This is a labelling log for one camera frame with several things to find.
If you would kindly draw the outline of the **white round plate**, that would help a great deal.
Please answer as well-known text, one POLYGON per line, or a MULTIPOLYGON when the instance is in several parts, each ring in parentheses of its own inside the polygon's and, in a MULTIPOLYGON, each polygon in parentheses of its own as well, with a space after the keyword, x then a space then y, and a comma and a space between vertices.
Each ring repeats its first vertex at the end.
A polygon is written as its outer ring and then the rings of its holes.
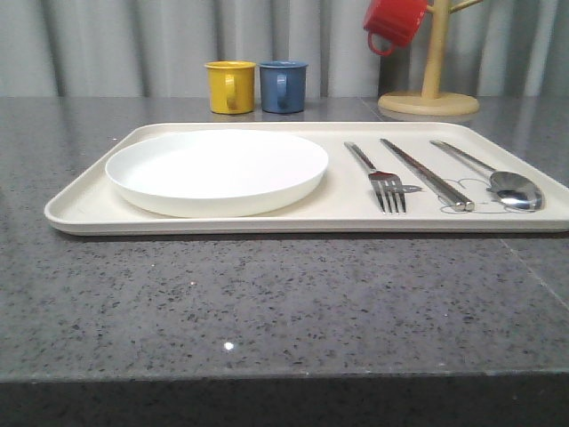
POLYGON ((203 130, 138 142, 105 172, 119 194, 150 212, 189 218, 238 217, 291 205, 323 178, 325 150, 299 136, 203 130))

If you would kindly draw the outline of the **silver metal fork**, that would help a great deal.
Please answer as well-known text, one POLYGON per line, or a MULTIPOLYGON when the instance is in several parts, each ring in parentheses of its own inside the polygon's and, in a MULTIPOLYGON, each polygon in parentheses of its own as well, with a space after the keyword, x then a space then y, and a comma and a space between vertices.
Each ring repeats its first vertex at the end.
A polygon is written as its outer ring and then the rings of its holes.
POLYGON ((405 193, 400 178, 394 173, 386 173, 377 169, 354 142, 345 141, 344 146, 365 169, 382 212, 384 214, 405 214, 405 193))

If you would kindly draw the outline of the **silver metal chopstick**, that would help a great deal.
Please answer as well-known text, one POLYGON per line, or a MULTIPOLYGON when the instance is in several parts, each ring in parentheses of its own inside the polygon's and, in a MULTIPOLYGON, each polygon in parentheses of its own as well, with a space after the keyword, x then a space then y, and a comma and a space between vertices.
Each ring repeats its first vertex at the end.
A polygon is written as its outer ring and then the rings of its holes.
POLYGON ((452 187, 436 173, 428 169, 415 158, 404 152, 393 142, 381 139, 381 143, 395 154, 399 159, 437 196, 439 196, 448 206, 456 212, 473 212, 475 203, 452 187))
MULTIPOLYGON (((426 166, 410 157, 392 142, 380 139, 384 151, 389 151, 397 161, 405 166, 413 175, 425 184, 447 207, 456 212, 467 212, 474 204, 457 189, 452 187, 426 166)), ((381 209, 387 214, 406 214, 407 204, 405 195, 422 191, 422 187, 403 184, 396 173, 385 172, 381 168, 369 175, 381 209)))

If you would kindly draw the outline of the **silver metal spoon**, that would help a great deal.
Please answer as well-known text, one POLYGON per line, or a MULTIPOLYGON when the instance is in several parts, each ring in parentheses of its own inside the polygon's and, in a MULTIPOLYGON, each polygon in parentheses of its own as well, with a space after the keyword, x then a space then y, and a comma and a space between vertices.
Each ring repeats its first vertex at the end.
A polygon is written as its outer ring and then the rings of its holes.
POLYGON ((523 175, 508 171, 499 171, 487 163, 471 156, 469 153, 454 147, 452 144, 431 140, 431 144, 453 156, 461 157, 472 165, 487 170, 489 187, 495 199, 509 209, 536 212, 545 206, 545 198, 541 189, 523 175))

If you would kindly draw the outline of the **cream rabbit serving tray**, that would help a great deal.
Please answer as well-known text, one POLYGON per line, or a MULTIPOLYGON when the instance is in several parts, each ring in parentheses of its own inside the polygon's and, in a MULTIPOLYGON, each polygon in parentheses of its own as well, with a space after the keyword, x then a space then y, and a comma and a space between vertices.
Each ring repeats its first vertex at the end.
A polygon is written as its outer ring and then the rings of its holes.
POLYGON ((568 190, 468 127, 438 122, 257 122, 257 130, 296 134, 322 146, 330 164, 310 195, 282 209, 241 218, 174 218, 125 201, 112 187, 101 158, 44 209, 48 222, 73 235, 172 235, 262 232, 546 232, 568 228, 568 190), (459 213, 428 188, 409 194, 404 214, 379 208, 363 168, 346 149, 357 144, 382 170, 414 184, 415 176, 384 147, 389 140, 470 198, 475 209, 459 213), (509 211, 489 192, 484 174, 444 153, 445 141, 499 169, 519 173, 543 192, 535 213, 509 211))

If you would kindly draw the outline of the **blue mug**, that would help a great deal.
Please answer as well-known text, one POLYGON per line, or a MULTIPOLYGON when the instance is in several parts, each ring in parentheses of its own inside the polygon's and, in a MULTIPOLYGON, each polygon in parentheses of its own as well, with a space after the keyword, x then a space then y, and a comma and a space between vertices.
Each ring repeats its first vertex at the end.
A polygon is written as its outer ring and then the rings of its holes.
POLYGON ((261 108, 268 113, 292 114, 305 109, 308 64, 272 60, 259 64, 261 108))

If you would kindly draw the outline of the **yellow mug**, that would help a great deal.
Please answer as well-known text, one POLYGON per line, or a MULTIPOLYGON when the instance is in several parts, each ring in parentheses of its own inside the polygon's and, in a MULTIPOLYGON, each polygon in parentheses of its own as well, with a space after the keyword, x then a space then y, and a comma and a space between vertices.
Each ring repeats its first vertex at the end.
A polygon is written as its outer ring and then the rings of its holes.
POLYGON ((204 66, 213 113, 239 115, 254 111, 255 62, 220 60, 204 66))

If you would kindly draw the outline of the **wooden mug tree stand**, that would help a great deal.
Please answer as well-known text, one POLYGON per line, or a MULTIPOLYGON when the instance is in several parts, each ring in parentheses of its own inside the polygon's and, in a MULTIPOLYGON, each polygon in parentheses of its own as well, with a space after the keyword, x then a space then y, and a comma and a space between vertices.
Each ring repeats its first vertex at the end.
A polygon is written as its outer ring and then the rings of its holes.
POLYGON ((427 7, 432 15, 429 48, 419 92, 385 93, 378 99, 382 109, 423 116, 463 116, 476 113, 479 103, 476 98, 460 93, 442 92, 441 77, 445 60, 446 37, 450 16, 482 0, 452 1, 436 0, 427 7))

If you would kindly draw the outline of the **red mug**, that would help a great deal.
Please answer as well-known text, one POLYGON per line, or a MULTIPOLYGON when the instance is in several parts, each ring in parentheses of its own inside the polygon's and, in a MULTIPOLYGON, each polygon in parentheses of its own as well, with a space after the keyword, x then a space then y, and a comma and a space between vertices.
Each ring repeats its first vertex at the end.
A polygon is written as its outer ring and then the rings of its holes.
POLYGON ((363 28, 367 32, 370 50, 380 56, 388 56, 398 47, 406 47, 414 39, 428 10, 428 2, 422 0, 374 0, 365 14, 363 28), (387 49, 374 44, 378 36, 389 42, 387 49))

